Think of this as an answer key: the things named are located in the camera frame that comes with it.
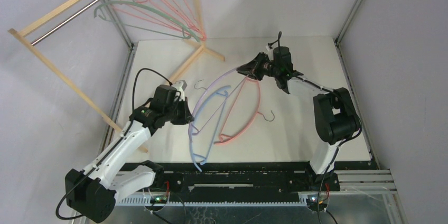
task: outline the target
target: wooden frame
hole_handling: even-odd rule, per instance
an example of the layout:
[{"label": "wooden frame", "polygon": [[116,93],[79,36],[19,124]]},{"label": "wooden frame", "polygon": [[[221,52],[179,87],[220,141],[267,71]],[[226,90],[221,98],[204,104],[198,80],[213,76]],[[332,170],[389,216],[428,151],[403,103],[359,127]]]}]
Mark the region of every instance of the wooden frame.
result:
[{"label": "wooden frame", "polygon": [[[82,90],[76,86],[69,78],[67,78],[49,59],[47,59],[37,48],[35,48],[25,37],[35,30],[39,29],[41,26],[46,24],[48,21],[52,20],[59,14],[63,13],[65,10],[74,6],[74,4],[78,3],[80,0],[68,0],[62,5],[58,6],[51,12],[47,13],[37,21],[31,23],[24,29],[17,31],[15,29],[10,29],[8,32],[14,36],[19,42],[21,42],[31,53],[33,53],[39,60],[41,60],[51,71],[53,71],[62,81],[64,81],[76,94],[78,94],[90,107],[92,107],[102,118],[103,120],[114,130],[120,132],[122,129],[107,116],[99,107],[96,105]],[[197,19],[199,23],[199,28],[203,30],[202,24],[202,13],[200,0],[193,0],[194,9],[197,14]],[[225,61],[225,57],[219,54],[216,51],[208,49],[206,47],[205,42],[195,43],[192,41],[186,41],[187,44],[197,48],[190,57],[179,66],[174,74],[171,75],[170,81],[176,81],[180,76],[182,76],[188,68],[200,57],[202,53],[209,53],[212,56],[220,59],[221,61]],[[148,152],[146,148],[140,146],[139,149],[143,152]]]}]

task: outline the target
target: white tabletop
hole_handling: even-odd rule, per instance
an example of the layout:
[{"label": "white tabletop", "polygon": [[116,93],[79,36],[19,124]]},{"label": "white tabletop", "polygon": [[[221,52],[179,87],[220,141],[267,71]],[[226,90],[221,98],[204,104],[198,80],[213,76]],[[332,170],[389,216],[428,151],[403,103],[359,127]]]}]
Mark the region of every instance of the white tabletop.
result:
[{"label": "white tabletop", "polygon": [[[259,52],[266,52],[266,44],[273,38],[244,39],[210,39],[207,46],[224,56],[226,61],[204,54],[181,77],[188,84],[185,95],[188,97],[190,110],[193,109],[204,92],[194,89],[198,86],[207,87],[223,73],[252,60]],[[294,69],[304,73],[309,79],[331,88],[347,88],[347,82],[333,40],[330,37],[283,37],[282,46],[290,48]],[[194,48],[181,40],[140,41],[135,59],[130,71],[129,81],[117,123],[124,126],[131,112],[131,93],[135,75],[140,68],[148,67],[169,77],[176,68],[194,51]],[[244,77],[235,73],[219,82],[215,89],[231,85],[231,92]],[[155,88],[163,84],[159,76],[144,71],[141,73],[135,95],[136,106],[141,105],[154,94]],[[255,110],[257,98],[256,87],[247,83],[241,91],[240,98],[223,130],[232,134],[244,125]],[[287,95],[279,90],[275,80],[265,77],[260,82],[261,105],[259,111],[271,119],[272,110],[275,114],[273,122],[267,122],[262,116],[257,116],[253,124],[238,138],[225,145],[212,147],[208,162],[291,162],[309,161],[319,142],[315,130],[312,98],[315,93],[305,91],[302,96]],[[230,107],[229,98],[226,107]],[[206,106],[196,124],[201,126],[222,103],[223,98],[215,97]],[[224,120],[228,109],[224,111]],[[193,138],[194,151],[205,155],[218,121],[218,114],[198,136]],[[188,145],[188,125],[173,126],[167,123],[159,129],[150,140],[144,144],[148,153],[136,151],[128,162],[151,160],[154,162],[191,162]],[[370,156],[363,135],[343,146],[337,161],[368,161]]]}]

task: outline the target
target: metal hanging rail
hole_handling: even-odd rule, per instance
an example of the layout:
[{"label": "metal hanging rail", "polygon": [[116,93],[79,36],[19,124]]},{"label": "metal hanging rail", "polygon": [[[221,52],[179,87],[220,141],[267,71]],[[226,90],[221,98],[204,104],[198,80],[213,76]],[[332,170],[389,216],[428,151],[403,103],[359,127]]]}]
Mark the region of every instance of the metal hanging rail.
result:
[{"label": "metal hanging rail", "polygon": [[[110,2],[110,0],[102,0],[101,2],[108,3],[108,2]],[[106,13],[109,15],[109,17],[111,19],[113,19],[115,22],[117,22],[117,23],[114,23],[115,28],[117,29],[120,36],[123,38],[123,41],[126,43],[126,45],[129,48],[131,48],[133,46],[132,40],[130,39],[129,34],[127,33],[124,26],[122,25],[122,21],[121,21],[120,17],[118,16],[117,12],[111,6],[105,6],[104,9],[105,9]]]},{"label": "metal hanging rail", "polygon": [[46,32],[45,34],[43,34],[42,36],[40,36],[39,38],[37,38],[36,40],[31,42],[31,45],[35,46],[36,44],[40,43],[42,40],[44,40],[45,38],[47,38],[48,36],[50,36],[51,34],[56,32],[58,29],[60,29],[61,27],[63,27],[67,23],[71,22],[74,18],[78,17],[80,14],[85,12],[87,9],[91,8],[93,5],[95,5],[99,1],[100,0],[93,0],[93,1],[91,1],[90,3],[85,5],[83,8],[81,8],[80,10],[78,10],[77,12],[72,14],[70,17],[68,17],[67,19],[65,19],[61,23],[59,23],[56,27],[52,28],[50,31]]}]

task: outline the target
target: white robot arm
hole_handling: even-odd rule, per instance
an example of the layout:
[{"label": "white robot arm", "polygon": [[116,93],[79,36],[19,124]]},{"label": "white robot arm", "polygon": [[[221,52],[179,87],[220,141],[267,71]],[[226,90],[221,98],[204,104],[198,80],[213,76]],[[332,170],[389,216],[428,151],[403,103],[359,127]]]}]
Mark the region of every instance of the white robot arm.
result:
[{"label": "white robot arm", "polygon": [[66,194],[56,209],[58,218],[75,218],[59,215],[59,208],[67,199],[67,205],[71,208],[96,223],[102,222],[116,203],[153,184],[156,172],[146,165],[140,165],[122,176],[117,176],[117,173],[126,159],[166,122],[185,125],[194,120],[188,109],[185,88],[185,81],[157,87],[149,107],[142,105],[133,111],[119,138],[83,170],[72,169],[67,173]]},{"label": "white robot arm", "polygon": [[347,89],[324,87],[293,69],[290,50],[280,46],[280,36],[281,32],[277,41],[268,44],[272,48],[274,43],[278,43],[278,47],[273,49],[273,60],[261,52],[249,63],[238,67],[237,71],[255,80],[262,80],[264,76],[273,77],[278,88],[287,94],[301,95],[304,88],[317,93],[313,98],[314,119],[321,140],[305,170],[310,177],[310,190],[313,190],[319,188],[323,179],[330,178],[330,175],[325,174],[332,172],[339,147],[359,136],[361,121]]}]

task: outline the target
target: metal post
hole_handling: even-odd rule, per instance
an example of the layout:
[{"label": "metal post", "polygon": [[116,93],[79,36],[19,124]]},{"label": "metal post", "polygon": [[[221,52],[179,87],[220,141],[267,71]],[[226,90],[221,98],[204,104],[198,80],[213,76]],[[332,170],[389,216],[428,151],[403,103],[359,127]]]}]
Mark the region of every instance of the metal post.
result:
[{"label": "metal post", "polygon": [[354,16],[356,15],[356,13],[363,1],[364,0],[355,0],[353,7],[351,8],[349,15],[347,16],[346,21],[344,22],[341,30],[339,31],[338,36],[334,39],[334,44],[336,46],[339,46],[339,44],[341,43],[342,38],[344,38],[344,35],[346,34],[347,29],[350,26],[350,23],[352,22]]},{"label": "metal post", "polygon": [[71,22],[74,18],[78,17],[81,13],[83,13],[84,11],[86,11],[87,9],[91,8],[93,5],[95,5],[97,2],[99,2],[100,0],[93,0],[91,1],[89,4],[87,4],[86,6],[84,6],[83,8],[81,8],[80,10],[78,10],[76,13],[72,14],[70,17],[68,17],[67,19],[65,19],[63,22],[59,23],[56,27],[54,27],[52,30],[46,32],[45,34],[43,34],[41,37],[37,38],[36,40],[34,40],[31,45],[35,46],[36,44],[40,43],[42,40],[44,40],[45,38],[47,38],[48,36],[50,36],[51,34],[53,34],[56,30],[60,29],[61,27],[63,27],[64,25],[66,25],[67,23]]},{"label": "metal post", "polygon": [[[102,3],[110,2],[110,0],[102,0]],[[117,29],[118,33],[122,36],[123,40],[125,41],[126,45],[131,48],[132,47],[132,40],[130,39],[128,33],[126,32],[124,26],[121,24],[120,17],[118,16],[117,12],[110,6],[107,5],[105,7],[101,8],[104,9],[109,15],[110,19],[114,21],[114,26]]]}]

